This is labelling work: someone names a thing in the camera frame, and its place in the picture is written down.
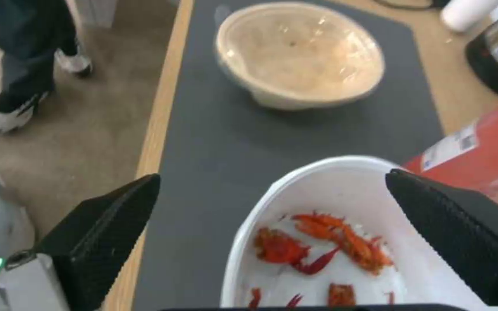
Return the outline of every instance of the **white bowl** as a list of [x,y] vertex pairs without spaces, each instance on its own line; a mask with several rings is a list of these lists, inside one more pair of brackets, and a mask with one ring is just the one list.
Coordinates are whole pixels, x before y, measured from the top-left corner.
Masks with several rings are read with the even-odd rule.
[[[392,168],[397,166],[381,159],[346,156],[307,165],[275,182],[234,238],[220,306],[247,307],[252,287],[263,291],[261,307],[285,306],[295,294],[303,295],[301,306],[325,305],[328,285],[334,282],[353,284],[359,304],[386,304],[384,294],[394,291],[398,304],[443,303],[471,311],[489,310],[418,234],[393,199],[385,185],[385,174]],[[372,236],[381,235],[396,273],[384,268],[373,278],[354,271],[354,264],[344,254],[337,254],[312,277],[257,260],[253,239],[259,228],[273,226],[285,214],[311,213],[314,209],[346,216]]]
[[216,36],[218,62],[257,102],[282,110],[323,108],[365,97],[380,82],[379,44],[352,19],[299,2],[233,12]]

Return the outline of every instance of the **label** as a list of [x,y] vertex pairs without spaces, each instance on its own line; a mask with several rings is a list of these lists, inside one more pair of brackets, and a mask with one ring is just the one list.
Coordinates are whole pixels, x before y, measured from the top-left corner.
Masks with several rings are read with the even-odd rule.
[[421,170],[427,171],[479,146],[476,122],[447,136],[428,148],[421,161]]

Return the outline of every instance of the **wooden table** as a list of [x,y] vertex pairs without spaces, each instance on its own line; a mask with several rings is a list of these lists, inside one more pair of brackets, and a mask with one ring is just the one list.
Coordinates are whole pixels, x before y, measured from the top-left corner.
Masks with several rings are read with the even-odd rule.
[[[468,67],[464,57],[465,44],[477,32],[466,35],[451,33],[441,25],[439,13],[435,10],[409,12],[385,8],[371,0],[337,1],[398,20],[412,28],[437,114],[446,133],[459,130],[497,106],[498,95],[482,85]],[[193,0],[182,0],[178,7],[138,166],[139,177],[159,170],[192,8]],[[105,310],[131,310],[144,242],[145,233],[140,236],[109,292],[105,301]]]

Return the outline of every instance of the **sneaker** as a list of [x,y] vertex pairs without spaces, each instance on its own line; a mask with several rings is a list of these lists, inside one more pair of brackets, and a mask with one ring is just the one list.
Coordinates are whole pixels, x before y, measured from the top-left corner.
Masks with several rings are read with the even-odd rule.
[[10,132],[11,130],[16,130],[25,126],[32,116],[34,116],[38,104],[42,102],[48,94],[49,91],[37,93],[12,112],[0,112],[0,133]]
[[66,55],[63,50],[57,49],[55,52],[55,59],[61,69],[77,77],[87,77],[93,72],[91,59],[85,55],[83,48],[79,43],[77,43],[76,55],[69,56]]

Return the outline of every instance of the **person's leg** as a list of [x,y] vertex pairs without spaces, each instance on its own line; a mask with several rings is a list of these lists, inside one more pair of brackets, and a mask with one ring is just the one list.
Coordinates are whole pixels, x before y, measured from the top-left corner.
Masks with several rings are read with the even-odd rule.
[[59,28],[61,37],[59,49],[55,53],[59,67],[77,77],[87,77],[93,72],[91,59],[87,57],[77,38],[76,28],[67,4],[58,0],[59,18],[62,20]]
[[53,88],[55,7],[55,0],[0,0],[2,93],[24,98]]
[[57,49],[75,40],[64,0],[0,0],[0,132],[24,126],[53,89]]

